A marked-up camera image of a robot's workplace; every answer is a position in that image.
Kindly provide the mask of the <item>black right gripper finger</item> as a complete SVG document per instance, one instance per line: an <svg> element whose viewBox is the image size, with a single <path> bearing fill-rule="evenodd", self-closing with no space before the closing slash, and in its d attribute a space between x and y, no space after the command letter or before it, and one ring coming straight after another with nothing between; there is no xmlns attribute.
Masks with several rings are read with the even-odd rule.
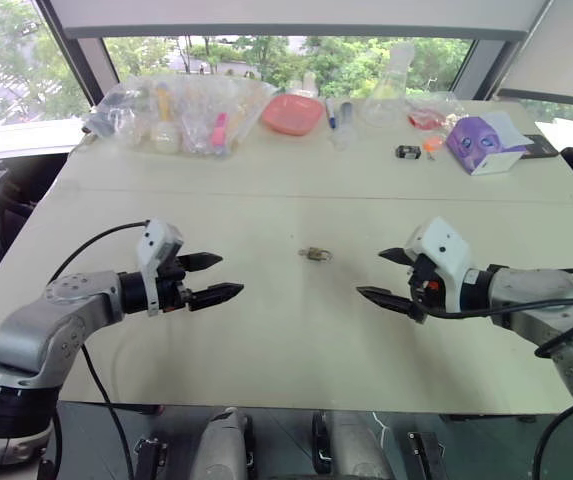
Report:
<svg viewBox="0 0 573 480"><path fill-rule="evenodd" d="M415 264L415 260L401 247L382 250L378 253L378 256L398 265L413 266Z"/></svg>
<svg viewBox="0 0 573 480"><path fill-rule="evenodd" d="M409 315L414 306L410 299L395 295L387 289L374 286L359 286L356 290L375 305L400 314Z"/></svg>

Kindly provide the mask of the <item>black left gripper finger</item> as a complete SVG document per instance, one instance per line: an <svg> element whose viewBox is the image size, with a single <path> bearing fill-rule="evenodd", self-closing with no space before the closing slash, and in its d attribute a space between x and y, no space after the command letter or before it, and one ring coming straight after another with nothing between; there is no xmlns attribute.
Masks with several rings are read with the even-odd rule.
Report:
<svg viewBox="0 0 573 480"><path fill-rule="evenodd" d="M198 311L220 305L237 296L243 289L243 284L223 282L191 292L187 300L188 309Z"/></svg>
<svg viewBox="0 0 573 480"><path fill-rule="evenodd" d="M178 264L186 272L197 272L210 268L221 262L223 258L210 252L198 252L178 257Z"/></svg>

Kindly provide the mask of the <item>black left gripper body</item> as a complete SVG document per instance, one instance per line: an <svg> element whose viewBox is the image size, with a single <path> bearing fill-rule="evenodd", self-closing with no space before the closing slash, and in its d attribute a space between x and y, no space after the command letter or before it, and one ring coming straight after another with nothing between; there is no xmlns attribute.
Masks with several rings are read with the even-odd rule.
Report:
<svg viewBox="0 0 573 480"><path fill-rule="evenodd" d="M187 306L189 293L183 281L189 263L188 255L179 255L157 268L158 303L164 313L180 310Z"/></svg>

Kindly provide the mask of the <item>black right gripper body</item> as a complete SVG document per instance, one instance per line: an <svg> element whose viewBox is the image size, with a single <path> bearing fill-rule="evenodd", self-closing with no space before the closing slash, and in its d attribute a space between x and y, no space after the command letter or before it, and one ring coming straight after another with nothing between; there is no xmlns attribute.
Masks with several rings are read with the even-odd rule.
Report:
<svg viewBox="0 0 573 480"><path fill-rule="evenodd" d="M436 273L436 264L425 254L420 254L412 266L408 283L413 302L411 318L423 324L427 314L419 305L428 310L442 309L442 280Z"/></svg>

